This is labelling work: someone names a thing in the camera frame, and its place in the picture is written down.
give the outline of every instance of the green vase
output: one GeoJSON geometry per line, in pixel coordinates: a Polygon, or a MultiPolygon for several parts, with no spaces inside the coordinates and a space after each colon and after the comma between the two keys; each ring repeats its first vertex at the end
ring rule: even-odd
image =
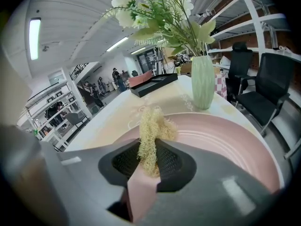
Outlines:
{"type": "Polygon", "coordinates": [[[208,109],[215,86],[214,68],[209,55],[193,58],[191,80],[194,105],[201,110],[208,109]]]}

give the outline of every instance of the fluorescent light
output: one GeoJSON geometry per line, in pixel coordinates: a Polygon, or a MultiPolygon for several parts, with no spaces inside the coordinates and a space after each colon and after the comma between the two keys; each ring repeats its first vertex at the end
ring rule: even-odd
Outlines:
{"type": "Polygon", "coordinates": [[[144,47],[144,48],[141,48],[141,49],[139,49],[139,50],[137,50],[137,51],[135,51],[135,52],[131,53],[131,55],[132,55],[132,54],[135,54],[135,53],[137,53],[137,52],[139,52],[139,51],[145,50],[145,49],[146,49],[146,47],[144,47]]]}
{"type": "Polygon", "coordinates": [[[29,50],[32,60],[35,60],[39,57],[38,50],[40,25],[40,18],[33,18],[29,23],[29,50]]]}
{"type": "Polygon", "coordinates": [[[119,42],[115,43],[112,47],[110,47],[109,49],[107,49],[107,51],[110,52],[113,48],[115,48],[116,46],[118,46],[119,44],[121,44],[122,42],[124,42],[127,39],[128,39],[128,37],[123,38],[119,42]]]}

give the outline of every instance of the brick wall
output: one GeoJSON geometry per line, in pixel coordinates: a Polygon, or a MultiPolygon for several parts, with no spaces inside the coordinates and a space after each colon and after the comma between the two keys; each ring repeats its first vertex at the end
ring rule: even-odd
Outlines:
{"type": "MultiPolygon", "coordinates": [[[[222,0],[214,8],[215,12],[218,13],[221,9],[223,9],[225,6],[227,6],[231,1],[233,1],[233,0],[222,0]]],[[[271,14],[281,13],[275,6],[269,6],[268,9],[271,14]]],[[[258,9],[257,14],[259,17],[264,16],[264,12],[262,9],[258,9]]],[[[222,25],[219,29],[220,29],[220,31],[222,31],[222,30],[225,30],[232,26],[235,26],[237,24],[248,21],[250,19],[252,19],[251,15],[246,14],[246,15],[243,15],[243,16],[229,22],[228,24],[222,25]]],[[[265,47],[272,48],[271,37],[270,37],[269,31],[265,31],[263,33],[263,35],[264,35],[264,40],[265,40],[265,47]]],[[[281,45],[281,46],[289,47],[289,49],[293,53],[301,54],[301,52],[298,51],[297,47],[293,43],[291,32],[276,31],[276,36],[277,36],[277,41],[278,41],[279,46],[281,45]]],[[[239,42],[239,41],[245,41],[246,45],[251,48],[258,47],[256,33],[248,33],[248,34],[243,34],[243,35],[235,36],[232,38],[228,38],[225,40],[221,40],[220,45],[221,45],[221,48],[229,48],[229,47],[232,47],[233,43],[239,42]]],[[[218,42],[214,42],[213,44],[211,44],[210,48],[219,48],[218,42]]],[[[222,56],[226,56],[228,59],[231,60],[230,52],[223,52],[221,54],[222,54],[222,56]]],[[[253,54],[251,68],[254,70],[258,70],[258,68],[259,68],[259,54],[258,53],[253,54]]],[[[293,75],[293,79],[292,79],[292,86],[295,89],[301,91],[301,63],[298,63],[298,62],[295,63],[294,75],[293,75]]]]}

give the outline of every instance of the checkered cloth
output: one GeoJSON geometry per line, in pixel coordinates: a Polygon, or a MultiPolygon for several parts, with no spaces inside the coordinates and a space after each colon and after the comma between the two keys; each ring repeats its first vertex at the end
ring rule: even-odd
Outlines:
{"type": "Polygon", "coordinates": [[[227,99],[226,79],[223,73],[215,75],[215,92],[224,99],[227,99]]]}

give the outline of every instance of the pink plate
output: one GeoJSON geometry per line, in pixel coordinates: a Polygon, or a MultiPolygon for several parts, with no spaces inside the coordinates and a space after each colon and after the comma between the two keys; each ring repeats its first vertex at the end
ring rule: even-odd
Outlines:
{"type": "MultiPolygon", "coordinates": [[[[280,188],[274,161],[262,142],[242,126],[200,113],[167,116],[178,128],[177,142],[221,154],[261,181],[272,193],[280,188]]],[[[139,137],[139,126],[116,142],[139,137]]]]}
{"type": "MultiPolygon", "coordinates": [[[[166,116],[176,123],[177,142],[221,154],[261,181],[271,193],[280,188],[274,161],[262,142],[250,131],[229,120],[200,113],[166,116]]],[[[122,135],[116,142],[138,138],[139,126],[122,135]]],[[[128,193],[133,222],[141,219],[156,200],[160,178],[149,178],[138,166],[129,179],[128,193]]]]}

